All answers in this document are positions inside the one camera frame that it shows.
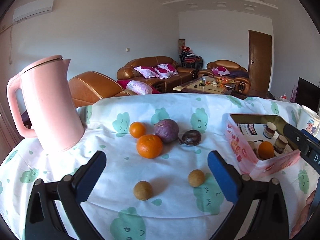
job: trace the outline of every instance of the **black television screen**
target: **black television screen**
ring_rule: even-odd
[[[301,106],[307,106],[318,113],[320,103],[320,88],[308,82],[307,80],[299,78],[295,103]]]

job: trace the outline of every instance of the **door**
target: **door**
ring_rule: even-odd
[[[249,30],[250,88],[261,93],[269,90],[272,63],[272,36]]]

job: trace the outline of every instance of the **orange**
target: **orange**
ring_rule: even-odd
[[[129,128],[129,133],[134,137],[134,138],[140,138],[142,135],[146,134],[146,128],[144,127],[143,123],[141,122],[133,122],[130,125]]]
[[[273,145],[268,142],[262,142],[258,148],[258,155],[263,160],[270,159],[275,156],[275,150],[273,149]]]
[[[137,141],[137,151],[145,158],[153,159],[160,155],[163,148],[161,139],[154,134],[141,136]]]

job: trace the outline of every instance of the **air conditioner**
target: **air conditioner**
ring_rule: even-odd
[[[53,0],[37,0],[14,10],[13,24],[52,11]]]

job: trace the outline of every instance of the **brown leather sofa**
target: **brown leather sofa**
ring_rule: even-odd
[[[216,68],[219,66],[225,67],[227,70],[229,70],[230,73],[235,70],[247,72],[247,70],[244,67],[241,67],[236,62],[223,59],[223,60],[216,60],[215,62],[209,62],[207,64],[207,69],[199,71],[198,78],[202,76],[219,77],[219,76],[213,75],[213,72],[212,72],[213,68]],[[236,87],[235,87],[236,92],[239,92],[245,95],[249,93],[250,85],[251,85],[251,81],[249,78],[235,77],[234,81],[236,83]]]
[[[92,105],[103,98],[137,95],[131,90],[124,90],[112,78],[95,71],[79,74],[68,83],[76,108]]]
[[[167,79],[144,78],[138,71],[134,69],[135,67],[139,66],[156,67],[159,64],[172,64],[179,73]],[[117,78],[118,80],[131,79],[141,81],[155,87],[158,90],[161,90],[162,92],[168,93],[172,92],[174,87],[196,78],[196,70],[193,68],[179,67],[178,63],[170,57],[143,57],[134,59],[128,62],[124,67],[120,68],[117,72]]]

